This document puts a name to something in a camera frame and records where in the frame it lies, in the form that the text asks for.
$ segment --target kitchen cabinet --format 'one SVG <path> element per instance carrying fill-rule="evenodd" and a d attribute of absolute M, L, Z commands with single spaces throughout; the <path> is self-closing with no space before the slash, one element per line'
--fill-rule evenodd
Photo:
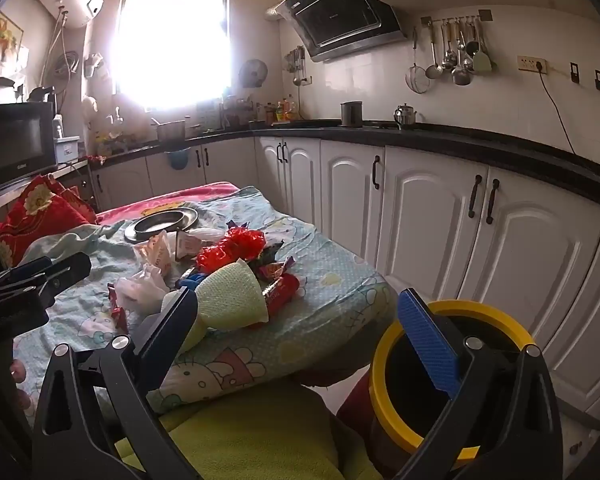
<path fill-rule="evenodd" d="M 101 211 L 140 202 L 154 195 L 144 156 L 96 170 L 93 179 Z"/>
<path fill-rule="evenodd" d="M 544 360 L 558 397 L 600 419 L 600 244 Z"/>
<path fill-rule="evenodd" d="M 146 158 L 149 181 L 151 181 L 154 196 L 206 184 L 201 147 L 192 146 L 178 153 L 178 156 L 187 158 L 183 168 L 178 165 L 181 163 L 180 160 L 174 160 L 172 164 L 167 153 L 155 153 Z"/>
<path fill-rule="evenodd" d="M 286 213 L 285 167 L 281 158 L 280 137 L 256 138 L 256 163 L 260 192 L 273 209 Z"/>
<path fill-rule="evenodd" d="M 573 304 L 600 239 L 600 205 L 490 168 L 459 297 L 514 317 L 544 348 Z"/>
<path fill-rule="evenodd" d="M 384 179 L 384 148 L 320 143 L 322 232 L 376 264 Z"/>
<path fill-rule="evenodd" d="M 387 147 L 378 271 L 425 301 L 455 299 L 480 222 L 488 167 Z"/>
<path fill-rule="evenodd" d="M 286 211 L 320 230 L 320 140 L 284 138 L 281 151 L 285 171 Z"/>
<path fill-rule="evenodd" d="M 203 144 L 200 155 L 208 184 L 230 182 L 240 188 L 258 186 L 253 137 Z"/>

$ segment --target green cloth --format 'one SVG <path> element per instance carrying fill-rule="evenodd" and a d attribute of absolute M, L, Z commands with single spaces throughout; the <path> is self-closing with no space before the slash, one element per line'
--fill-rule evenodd
<path fill-rule="evenodd" d="M 320 395 L 291 380 L 261 384 L 160 418 L 205 480 L 381 480 L 360 436 Z M 142 468 L 129 442 L 124 462 Z"/>

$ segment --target silver screw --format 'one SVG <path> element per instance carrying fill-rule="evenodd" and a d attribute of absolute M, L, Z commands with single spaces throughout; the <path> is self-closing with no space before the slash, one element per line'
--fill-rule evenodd
<path fill-rule="evenodd" d="M 115 348 L 116 350 L 120 350 L 121 348 L 124 348 L 128 344 L 129 344 L 129 338 L 126 335 L 119 335 L 117 338 L 115 338 L 113 340 L 113 343 L 111 343 L 111 346 L 113 346 L 113 348 Z"/>
<path fill-rule="evenodd" d="M 540 357 L 540 349 L 536 345 L 526 347 L 526 353 L 531 357 Z"/>
<path fill-rule="evenodd" d="M 482 348 L 483 342 L 480 341 L 477 337 L 468 337 L 464 344 L 467 345 L 467 347 L 471 350 L 479 350 L 480 348 Z"/>
<path fill-rule="evenodd" d="M 58 357 L 62 357 L 68 351 L 69 351 L 69 345 L 65 345 L 64 343 L 62 343 L 61 345 L 56 346 L 56 349 L 54 350 L 54 354 L 56 354 Z"/>

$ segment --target bright window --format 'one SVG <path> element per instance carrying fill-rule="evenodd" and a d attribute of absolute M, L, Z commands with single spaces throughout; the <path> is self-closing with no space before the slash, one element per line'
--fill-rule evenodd
<path fill-rule="evenodd" d="M 220 97 L 231 84 L 226 0 L 125 0 L 114 73 L 146 108 Z"/>

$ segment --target black range hood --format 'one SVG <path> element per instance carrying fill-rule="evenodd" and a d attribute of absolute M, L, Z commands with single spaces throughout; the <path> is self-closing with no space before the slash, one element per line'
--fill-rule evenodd
<path fill-rule="evenodd" d="M 284 0 L 276 12 L 296 30 L 312 61 L 405 38 L 394 10 L 379 0 Z"/>

